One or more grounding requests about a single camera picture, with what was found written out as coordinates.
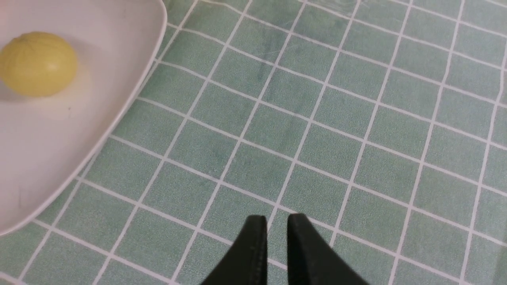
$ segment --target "black plastic finger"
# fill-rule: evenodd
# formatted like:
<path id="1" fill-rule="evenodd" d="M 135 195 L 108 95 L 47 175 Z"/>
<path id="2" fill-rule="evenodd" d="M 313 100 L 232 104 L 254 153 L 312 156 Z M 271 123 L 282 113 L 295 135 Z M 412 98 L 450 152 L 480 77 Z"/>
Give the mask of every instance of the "black plastic finger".
<path id="1" fill-rule="evenodd" d="M 266 285 L 266 217 L 248 216 L 238 237 L 203 285 Z"/>
<path id="2" fill-rule="evenodd" d="M 329 247 L 301 213 L 288 217 L 287 261 L 290 285 L 368 285 Z"/>

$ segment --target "white tray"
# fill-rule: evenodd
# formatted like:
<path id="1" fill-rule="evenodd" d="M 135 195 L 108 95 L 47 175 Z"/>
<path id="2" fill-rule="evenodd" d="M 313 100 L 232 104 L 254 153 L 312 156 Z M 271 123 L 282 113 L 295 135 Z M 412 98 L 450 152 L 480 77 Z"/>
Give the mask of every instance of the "white tray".
<path id="1" fill-rule="evenodd" d="M 162 0 L 0 0 L 0 47 L 34 30 L 76 49 L 78 75 L 48 98 L 0 83 L 0 235 L 40 214 L 130 107 L 162 42 Z"/>

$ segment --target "yellow ball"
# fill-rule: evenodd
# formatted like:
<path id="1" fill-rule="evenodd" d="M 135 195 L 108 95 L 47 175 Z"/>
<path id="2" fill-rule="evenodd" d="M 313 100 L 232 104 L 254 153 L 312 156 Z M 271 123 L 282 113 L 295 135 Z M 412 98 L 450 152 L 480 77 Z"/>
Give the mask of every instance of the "yellow ball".
<path id="1" fill-rule="evenodd" d="M 77 68 L 72 46 L 52 33 L 22 34 L 0 52 L 0 78 L 24 96 L 44 97 L 62 91 L 76 76 Z"/>

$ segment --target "green checkered surface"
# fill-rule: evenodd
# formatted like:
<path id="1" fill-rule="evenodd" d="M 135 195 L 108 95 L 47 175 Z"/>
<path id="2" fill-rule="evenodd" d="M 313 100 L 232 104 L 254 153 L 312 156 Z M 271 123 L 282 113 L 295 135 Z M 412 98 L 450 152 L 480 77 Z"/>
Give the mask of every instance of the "green checkered surface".
<path id="1" fill-rule="evenodd" d="M 507 2 L 168 0 L 138 99 L 0 284 L 198 284 L 305 213 L 371 284 L 507 284 Z"/>

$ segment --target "table surface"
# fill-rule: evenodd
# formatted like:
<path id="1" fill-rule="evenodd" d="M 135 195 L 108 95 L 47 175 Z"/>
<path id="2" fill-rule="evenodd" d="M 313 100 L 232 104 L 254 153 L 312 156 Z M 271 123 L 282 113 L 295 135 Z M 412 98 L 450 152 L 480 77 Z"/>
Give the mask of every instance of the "table surface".
<path id="1" fill-rule="evenodd" d="M 145 85 L 0 284 L 197 284 L 303 212 L 371 284 L 507 284 L 507 2 L 171 0 Z"/>

